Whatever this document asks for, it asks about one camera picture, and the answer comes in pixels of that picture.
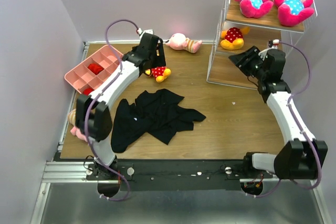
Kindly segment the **yellow plush red dotted dress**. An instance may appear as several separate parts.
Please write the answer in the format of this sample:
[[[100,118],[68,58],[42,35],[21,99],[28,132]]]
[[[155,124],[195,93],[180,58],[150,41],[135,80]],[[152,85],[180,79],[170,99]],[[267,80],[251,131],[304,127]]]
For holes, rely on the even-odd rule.
[[[144,74],[153,77],[157,83],[161,83],[171,75],[171,70],[168,67],[156,67],[146,70]]]

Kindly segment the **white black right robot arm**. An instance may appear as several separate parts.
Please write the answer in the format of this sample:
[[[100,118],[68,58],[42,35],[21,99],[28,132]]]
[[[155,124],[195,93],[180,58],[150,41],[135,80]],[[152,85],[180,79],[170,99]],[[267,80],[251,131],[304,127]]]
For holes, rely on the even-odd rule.
[[[307,128],[293,102],[294,95],[282,79],[285,52],[276,47],[260,51],[253,46],[229,59],[245,76],[257,79],[258,92],[274,114],[285,142],[277,155],[247,153],[242,173],[252,178],[265,170],[279,179],[319,182],[328,147]]]

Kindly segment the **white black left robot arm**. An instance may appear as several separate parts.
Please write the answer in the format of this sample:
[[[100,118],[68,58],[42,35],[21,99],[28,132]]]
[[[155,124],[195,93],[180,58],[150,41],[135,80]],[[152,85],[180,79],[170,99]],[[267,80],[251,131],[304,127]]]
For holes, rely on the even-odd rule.
[[[116,155],[108,143],[112,131],[110,109],[123,91],[146,70],[166,65],[163,40],[154,34],[144,33],[140,43],[122,54],[107,43],[118,60],[116,70],[103,84],[89,95],[81,94],[76,102],[76,127],[84,134],[99,164],[98,173],[104,179],[118,174],[114,164]]]

